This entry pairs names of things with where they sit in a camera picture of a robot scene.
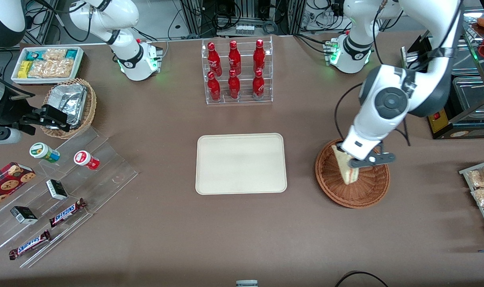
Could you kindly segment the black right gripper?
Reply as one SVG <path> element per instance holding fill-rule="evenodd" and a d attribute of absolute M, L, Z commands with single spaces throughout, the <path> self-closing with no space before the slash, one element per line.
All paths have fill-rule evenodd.
<path fill-rule="evenodd" d="M 14 127 L 20 125 L 53 126 L 69 132 L 68 115 L 59 109 L 42 105 L 41 120 L 36 108 L 29 105 L 26 99 L 11 100 L 8 95 L 0 94 L 0 127 Z"/>

